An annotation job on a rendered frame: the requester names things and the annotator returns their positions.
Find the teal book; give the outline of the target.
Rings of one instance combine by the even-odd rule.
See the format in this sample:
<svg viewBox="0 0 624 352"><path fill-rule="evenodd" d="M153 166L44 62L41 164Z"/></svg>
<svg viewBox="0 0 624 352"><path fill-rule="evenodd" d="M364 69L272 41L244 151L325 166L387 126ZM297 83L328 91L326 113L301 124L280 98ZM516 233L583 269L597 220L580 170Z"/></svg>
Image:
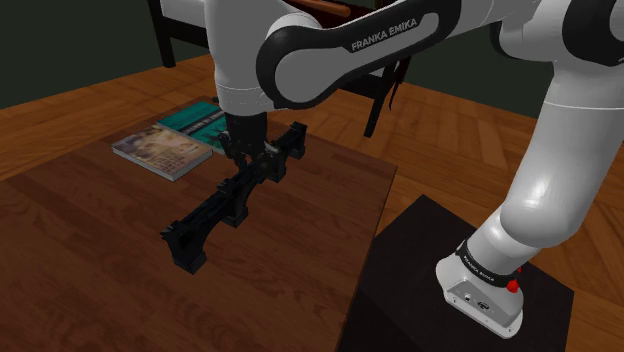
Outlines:
<svg viewBox="0 0 624 352"><path fill-rule="evenodd" d="M196 102L157 122L158 125L187 136L224 155L219 135L226 130L224 112L205 101Z"/></svg>

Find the beige book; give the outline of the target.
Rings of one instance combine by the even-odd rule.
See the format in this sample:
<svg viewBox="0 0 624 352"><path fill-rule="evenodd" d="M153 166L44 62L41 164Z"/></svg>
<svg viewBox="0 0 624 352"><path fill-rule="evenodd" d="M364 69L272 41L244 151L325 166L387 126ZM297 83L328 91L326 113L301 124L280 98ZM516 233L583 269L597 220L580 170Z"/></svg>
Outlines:
<svg viewBox="0 0 624 352"><path fill-rule="evenodd" d="M157 124L113 143L111 149L172 182L213 155L210 147Z"/></svg>

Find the black bridge model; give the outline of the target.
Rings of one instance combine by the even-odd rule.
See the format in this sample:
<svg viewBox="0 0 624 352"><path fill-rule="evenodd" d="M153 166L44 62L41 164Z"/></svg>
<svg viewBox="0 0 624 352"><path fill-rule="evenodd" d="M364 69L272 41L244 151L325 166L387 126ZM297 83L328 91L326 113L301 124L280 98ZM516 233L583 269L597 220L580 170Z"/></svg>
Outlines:
<svg viewBox="0 0 624 352"><path fill-rule="evenodd" d="M286 160L305 155L306 133L306 125L292 123L270 142L270 150L224 179L213 195L182 220L168 225L161 236L167 242L173 262L191 274L196 273L207 260L203 246L208 234L220 222L236 228L247 218L247 200L255 186L266 179L280 182L286 173Z"/></svg>

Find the dark wooden chair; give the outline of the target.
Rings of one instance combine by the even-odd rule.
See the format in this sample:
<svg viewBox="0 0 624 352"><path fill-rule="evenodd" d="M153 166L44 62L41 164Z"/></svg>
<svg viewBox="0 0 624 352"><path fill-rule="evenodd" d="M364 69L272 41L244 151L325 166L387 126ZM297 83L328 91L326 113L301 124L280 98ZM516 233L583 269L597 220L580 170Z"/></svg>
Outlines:
<svg viewBox="0 0 624 352"><path fill-rule="evenodd" d="M284 0L286 3L312 15L324 27L337 27L380 9L393 0L371 0L367 7L348 0ZM155 31L162 64L176 65L171 40L173 38L208 48L205 31L205 0L146 0ZM373 135L381 110L391 104L397 88L403 83L411 59L395 61L382 69L357 78L343 86L345 91L373 100L373 106L364 131Z"/></svg>

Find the dark wooden table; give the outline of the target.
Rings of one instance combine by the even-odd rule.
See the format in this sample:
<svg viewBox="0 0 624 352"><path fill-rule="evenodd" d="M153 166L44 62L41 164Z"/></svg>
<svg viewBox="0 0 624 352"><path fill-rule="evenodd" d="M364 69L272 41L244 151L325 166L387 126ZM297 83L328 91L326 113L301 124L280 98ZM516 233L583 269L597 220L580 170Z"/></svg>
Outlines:
<svg viewBox="0 0 624 352"><path fill-rule="evenodd" d="M281 112L310 127L303 159L209 235L188 274L161 230L230 176L215 156L169 182L111 144L185 104L63 94L0 110L0 352L334 352L395 169L396 124L362 135L364 100Z"/></svg>

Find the dark robot stand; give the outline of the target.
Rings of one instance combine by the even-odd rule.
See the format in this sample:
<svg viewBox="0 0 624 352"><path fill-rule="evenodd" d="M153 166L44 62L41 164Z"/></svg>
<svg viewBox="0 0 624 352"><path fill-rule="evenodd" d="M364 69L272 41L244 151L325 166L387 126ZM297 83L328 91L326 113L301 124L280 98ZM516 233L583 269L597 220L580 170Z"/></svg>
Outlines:
<svg viewBox="0 0 624 352"><path fill-rule="evenodd" d="M445 302L435 266L474 230L427 196L415 200L372 241L336 352L566 352L574 292L530 263L510 339Z"/></svg>

